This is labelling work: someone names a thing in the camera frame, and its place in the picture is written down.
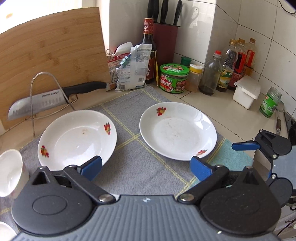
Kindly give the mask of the white plate with fruit print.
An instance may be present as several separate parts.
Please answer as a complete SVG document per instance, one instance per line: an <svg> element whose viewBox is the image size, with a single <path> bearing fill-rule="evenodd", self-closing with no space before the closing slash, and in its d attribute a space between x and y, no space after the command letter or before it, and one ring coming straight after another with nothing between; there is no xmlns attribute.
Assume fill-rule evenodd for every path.
<svg viewBox="0 0 296 241"><path fill-rule="evenodd" d="M161 102L146 109L139 129L151 149L178 161L205 157L217 143L211 120L200 110L178 102Z"/></svg>

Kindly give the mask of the white ceramic bowl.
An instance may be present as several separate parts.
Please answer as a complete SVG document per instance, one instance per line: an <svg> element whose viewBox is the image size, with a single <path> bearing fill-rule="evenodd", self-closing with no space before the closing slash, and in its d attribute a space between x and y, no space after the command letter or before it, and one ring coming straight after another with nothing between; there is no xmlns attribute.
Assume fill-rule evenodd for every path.
<svg viewBox="0 0 296 241"><path fill-rule="evenodd" d="M30 178L21 153L15 149L3 152L0 168L1 197L16 199Z"/></svg>

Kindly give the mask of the white bowl pink flowers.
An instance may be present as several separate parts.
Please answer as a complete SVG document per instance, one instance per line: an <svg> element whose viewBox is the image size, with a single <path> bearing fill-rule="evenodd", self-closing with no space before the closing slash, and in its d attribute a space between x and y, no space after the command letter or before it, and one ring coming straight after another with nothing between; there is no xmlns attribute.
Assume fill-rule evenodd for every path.
<svg viewBox="0 0 296 241"><path fill-rule="evenodd" d="M16 232L5 222L0 222L0 241L11 241Z"/></svg>

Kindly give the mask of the teal cloth under mat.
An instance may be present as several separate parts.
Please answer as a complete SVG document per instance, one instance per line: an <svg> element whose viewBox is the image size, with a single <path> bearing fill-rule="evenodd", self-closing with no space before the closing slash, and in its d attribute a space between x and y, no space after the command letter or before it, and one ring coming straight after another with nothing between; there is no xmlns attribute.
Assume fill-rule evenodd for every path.
<svg viewBox="0 0 296 241"><path fill-rule="evenodd" d="M233 150L230 142L224 143L201 159L212 167L223 165L232 171L242 171L245 166L252 166L253 164L252 157L243 151Z"/></svg>

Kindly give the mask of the green label glass jar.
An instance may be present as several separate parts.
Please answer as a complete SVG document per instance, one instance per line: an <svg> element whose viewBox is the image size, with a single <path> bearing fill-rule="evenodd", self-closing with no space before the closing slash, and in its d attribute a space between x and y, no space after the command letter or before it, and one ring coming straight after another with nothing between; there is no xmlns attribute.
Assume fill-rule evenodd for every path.
<svg viewBox="0 0 296 241"><path fill-rule="evenodd" d="M277 108L282 94L279 90L271 87L260 105L260 112L267 118L270 118Z"/></svg>

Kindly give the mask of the grey checked dish mat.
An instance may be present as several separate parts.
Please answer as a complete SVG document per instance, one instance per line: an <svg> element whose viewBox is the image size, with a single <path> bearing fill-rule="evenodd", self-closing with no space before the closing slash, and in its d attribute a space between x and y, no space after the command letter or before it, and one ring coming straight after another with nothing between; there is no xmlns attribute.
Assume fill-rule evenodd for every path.
<svg viewBox="0 0 296 241"><path fill-rule="evenodd" d="M153 87L146 87L95 106L96 111L113 121L117 130L114 153L94 179L95 184L112 194L177 196L199 183L188 161L172 160L156 153L140 134L142 113L156 103L167 101Z"/></svg>

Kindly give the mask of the white plastic seasoning box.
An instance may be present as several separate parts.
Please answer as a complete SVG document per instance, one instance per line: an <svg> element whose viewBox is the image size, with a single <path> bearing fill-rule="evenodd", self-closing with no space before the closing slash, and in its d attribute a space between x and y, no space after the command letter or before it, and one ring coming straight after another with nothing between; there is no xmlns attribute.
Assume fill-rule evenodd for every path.
<svg viewBox="0 0 296 241"><path fill-rule="evenodd" d="M254 100L257 100L260 94L261 86L257 81L248 75L244 75L240 80L234 83L236 90L233 95L233 100L249 109Z"/></svg>

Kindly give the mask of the red label sauce bottle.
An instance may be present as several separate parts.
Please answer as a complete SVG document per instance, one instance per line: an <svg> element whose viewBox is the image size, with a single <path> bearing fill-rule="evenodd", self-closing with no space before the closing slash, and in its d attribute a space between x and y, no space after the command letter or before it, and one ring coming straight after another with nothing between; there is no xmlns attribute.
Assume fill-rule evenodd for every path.
<svg viewBox="0 0 296 241"><path fill-rule="evenodd" d="M237 48L238 58L237 58L237 61L235 62L234 72L232 74L232 77L228 85L229 90L235 90L236 89L235 83L242 77L245 59L247 55L245 40L239 38L237 41L236 48Z"/></svg>

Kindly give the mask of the clear glass bottle red cap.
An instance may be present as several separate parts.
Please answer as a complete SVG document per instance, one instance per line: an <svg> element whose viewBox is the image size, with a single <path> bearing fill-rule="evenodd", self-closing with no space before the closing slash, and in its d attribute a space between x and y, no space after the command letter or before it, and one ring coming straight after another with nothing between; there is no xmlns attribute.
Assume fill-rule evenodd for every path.
<svg viewBox="0 0 296 241"><path fill-rule="evenodd" d="M213 58L203 68L202 77L199 83L199 90L205 95L213 95L222 72L220 51L215 51Z"/></svg>

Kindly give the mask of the yellow lid spice jar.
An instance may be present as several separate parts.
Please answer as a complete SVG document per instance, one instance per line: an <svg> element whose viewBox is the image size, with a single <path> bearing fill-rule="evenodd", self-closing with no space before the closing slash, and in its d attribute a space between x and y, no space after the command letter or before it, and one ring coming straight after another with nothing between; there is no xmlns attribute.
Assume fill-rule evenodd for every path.
<svg viewBox="0 0 296 241"><path fill-rule="evenodd" d="M186 80L185 90L197 92L200 79L202 77L203 67L195 64L190 64L189 75Z"/></svg>

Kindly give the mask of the orange label bottle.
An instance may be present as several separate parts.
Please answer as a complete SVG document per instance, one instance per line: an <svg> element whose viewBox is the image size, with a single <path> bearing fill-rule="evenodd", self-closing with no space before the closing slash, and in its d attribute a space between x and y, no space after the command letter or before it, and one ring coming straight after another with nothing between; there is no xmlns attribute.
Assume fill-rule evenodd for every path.
<svg viewBox="0 0 296 241"><path fill-rule="evenodd" d="M254 66L255 66L255 59L257 56L257 47L255 45L256 40L250 38L249 42L245 44L245 48L247 49L247 55L245 59L243 75L251 76Z"/></svg>

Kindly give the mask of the green cap small jar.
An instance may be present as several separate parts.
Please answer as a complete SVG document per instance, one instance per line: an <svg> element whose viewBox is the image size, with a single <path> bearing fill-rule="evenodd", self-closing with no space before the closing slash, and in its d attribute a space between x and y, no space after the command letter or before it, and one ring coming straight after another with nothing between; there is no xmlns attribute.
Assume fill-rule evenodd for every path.
<svg viewBox="0 0 296 241"><path fill-rule="evenodd" d="M186 56L182 56L182 57L181 57L181 65L184 65L184 66L186 66L187 68L189 68L191 62L192 62L192 59L191 59L191 58L186 57Z"/></svg>

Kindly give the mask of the bamboo cutting board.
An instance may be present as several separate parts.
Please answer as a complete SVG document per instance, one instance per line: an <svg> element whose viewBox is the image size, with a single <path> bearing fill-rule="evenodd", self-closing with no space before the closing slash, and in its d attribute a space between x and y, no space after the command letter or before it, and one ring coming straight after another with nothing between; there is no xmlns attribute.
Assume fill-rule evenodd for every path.
<svg viewBox="0 0 296 241"><path fill-rule="evenodd" d="M11 105L38 94L90 81L111 80L99 8L54 13L1 34L1 123Z"/></svg>

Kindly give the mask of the red white paper bag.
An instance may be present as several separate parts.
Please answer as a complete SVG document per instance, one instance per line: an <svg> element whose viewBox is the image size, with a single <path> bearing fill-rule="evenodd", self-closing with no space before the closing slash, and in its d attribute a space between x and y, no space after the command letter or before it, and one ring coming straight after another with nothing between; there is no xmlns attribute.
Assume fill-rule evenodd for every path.
<svg viewBox="0 0 296 241"><path fill-rule="evenodd" d="M114 53L110 51L106 53L109 73L111 77L111 81L107 84L106 91L116 88L116 83L118 81L116 69L120 67L120 63L123 58L130 54L131 47L133 47L132 42L126 42L118 46Z"/></svg>

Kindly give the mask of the dark red knife block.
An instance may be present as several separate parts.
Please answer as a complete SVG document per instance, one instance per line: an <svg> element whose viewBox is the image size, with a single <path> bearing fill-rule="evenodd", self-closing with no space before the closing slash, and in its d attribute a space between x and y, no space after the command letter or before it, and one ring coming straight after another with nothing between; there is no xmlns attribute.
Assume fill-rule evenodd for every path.
<svg viewBox="0 0 296 241"><path fill-rule="evenodd" d="M178 26L182 1L178 1L173 24L166 23L168 14L169 1L164 0L161 8L159 8L159 1L150 0L147 7L148 18L153 19L153 35L154 42L157 47L157 63L158 67L163 64L173 63L174 51L176 46Z"/></svg>

